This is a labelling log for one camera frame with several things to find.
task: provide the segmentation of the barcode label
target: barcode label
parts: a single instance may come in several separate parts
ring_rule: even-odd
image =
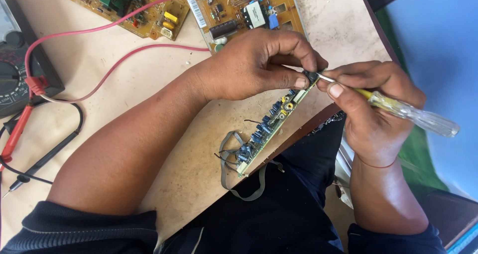
[[[196,0],[187,0],[189,3],[189,6],[191,7],[191,10],[194,13],[194,17],[196,18],[197,24],[199,24],[200,28],[206,27],[206,21],[204,20],[203,14],[201,13],[201,10],[199,9],[199,6],[197,6]]]

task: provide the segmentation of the pink wire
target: pink wire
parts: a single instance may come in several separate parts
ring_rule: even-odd
[[[60,36],[74,35],[74,34],[82,34],[82,33],[91,33],[91,32],[96,32],[96,31],[101,31],[101,30],[104,30],[104,29],[108,29],[108,28],[110,28],[110,27],[113,27],[113,26],[115,26],[115,25],[118,25],[118,24],[122,23],[123,21],[125,21],[125,20],[127,20],[128,18],[130,18],[130,17],[132,17],[132,16],[134,16],[134,15],[140,13],[141,11],[143,11],[143,10],[145,10],[145,9],[148,9],[148,8],[154,6],[154,5],[157,5],[157,4],[159,4],[159,3],[163,3],[163,2],[165,2],[165,1],[172,1],[172,0],[156,0],[156,1],[154,1],[154,2],[152,2],[152,3],[149,3],[149,4],[145,5],[145,6],[142,6],[141,8],[139,8],[139,9],[133,11],[132,13],[129,13],[128,15],[124,16],[123,18],[121,18],[121,19],[119,19],[119,20],[117,20],[117,21],[115,21],[115,22],[113,22],[113,23],[110,23],[110,24],[107,24],[107,25],[104,25],[104,26],[101,26],[101,27],[97,27],[97,28],[93,28],[93,29],[88,29],[88,30],[81,30],[81,31],[71,31],[71,32],[56,33],[56,34],[51,34],[51,35],[44,36],[44,37],[40,38],[39,40],[35,41],[32,45],[30,45],[30,47],[28,48],[28,50],[27,50],[27,52],[26,52],[26,54],[25,54],[25,73],[26,73],[27,77],[31,77],[31,76],[32,76],[32,74],[30,73],[30,61],[29,61],[30,55],[32,54],[33,49],[34,49],[36,46],[38,46],[40,43],[42,43],[43,41],[48,40],[48,39],[53,38],[53,37],[60,37]],[[100,84],[99,84],[99,85],[95,88],[95,90],[93,90],[93,91],[98,90],[99,86],[101,86],[101,84],[104,82],[104,80],[106,79],[106,77],[108,77],[108,75],[109,75],[110,73],[111,73],[111,72],[109,72],[109,73],[105,76],[105,78],[104,78],[103,80],[101,80]],[[32,92],[32,90],[30,89],[30,99],[31,99],[31,98],[33,98],[33,92]]]
[[[140,51],[142,51],[142,50],[151,49],[151,48],[157,48],[157,47],[169,47],[169,48],[178,48],[178,49],[189,49],[189,50],[199,51],[199,52],[208,52],[208,51],[209,51],[209,49],[200,49],[200,48],[193,48],[193,47],[188,47],[188,46],[172,45],[172,44],[154,44],[154,45],[148,45],[148,46],[144,46],[144,47],[135,49],[134,51],[129,52],[128,54],[124,55],[119,61],[117,61],[117,62],[113,65],[113,67],[111,67],[111,69],[108,71],[108,73],[105,74],[105,76],[104,76],[103,79],[98,83],[98,85],[97,85],[90,93],[88,93],[88,94],[85,95],[84,97],[82,97],[82,98],[80,98],[80,99],[77,99],[77,100],[69,100],[69,101],[55,100],[55,103],[71,104],[71,103],[78,103],[78,102],[84,101],[85,99],[91,97],[95,92],[97,92],[98,89],[101,87],[101,85],[103,85],[103,83],[105,82],[105,80],[110,76],[110,74],[113,73],[113,71],[114,71],[124,60],[126,60],[129,56],[131,56],[131,55],[133,55],[133,54],[135,54],[135,53],[137,53],[137,52],[140,52]]]

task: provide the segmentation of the hand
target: hand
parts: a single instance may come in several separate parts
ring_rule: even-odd
[[[283,65],[317,71],[328,63],[299,32],[254,29],[194,69],[208,100],[242,100],[267,90],[309,86],[302,73]]]
[[[350,87],[378,90],[384,95],[423,108],[425,94],[393,62],[371,61],[343,65],[322,73],[337,80],[317,84],[347,114],[347,142],[363,163],[375,167],[391,165],[414,124],[371,107],[362,94]]]

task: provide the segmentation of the beige table surface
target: beige table surface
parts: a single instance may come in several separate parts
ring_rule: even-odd
[[[105,25],[106,20],[69,0],[18,0],[38,36]],[[330,63],[330,68],[368,60],[390,60],[372,24],[363,0],[298,0],[309,40]],[[143,45],[172,43],[166,38],[141,39],[120,27],[61,37],[44,44],[51,62],[63,80],[63,98],[79,98],[90,92],[107,70],[123,55]],[[176,44],[205,48],[198,27],[188,15]],[[90,99],[81,103],[85,125],[81,134],[57,154],[36,175],[54,180],[61,165],[90,135],[115,117],[145,100],[209,53],[156,48],[143,51],[124,62]],[[286,90],[270,91],[243,101],[214,101],[194,119],[179,141],[140,206],[140,211],[158,210],[160,240],[172,235],[205,208],[224,195],[219,182],[218,159],[213,156],[224,135],[242,131],[246,139],[255,124]],[[300,126],[329,105],[331,100],[316,88],[305,98],[252,166],[259,165]],[[35,109],[13,153],[11,165],[26,171],[34,162],[70,134],[77,125],[77,112],[70,105],[49,104]],[[4,194],[16,175],[3,173]],[[230,175],[230,186],[239,181]],[[50,186],[32,181],[1,202],[1,246],[21,229],[21,220]]]

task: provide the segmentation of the circuit board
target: circuit board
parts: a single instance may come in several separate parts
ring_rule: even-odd
[[[212,54],[228,40],[258,27],[307,37],[296,0],[187,0]]]
[[[236,155],[238,160],[236,171],[239,177],[246,172],[249,165],[256,159],[262,149],[266,147],[267,143],[278,132],[300,101],[303,100],[319,80],[319,75],[315,72],[303,71],[302,73],[307,76],[310,86],[305,90],[289,90],[287,95],[272,105],[271,110],[269,110],[271,115],[262,118],[262,122],[256,127],[257,131],[250,136],[250,140],[235,151],[234,155]]]
[[[99,16],[117,21],[137,8],[156,0],[71,0]],[[134,18],[120,24],[124,29],[142,37],[156,40],[165,36],[175,40],[189,11],[185,0],[174,0],[155,5]]]

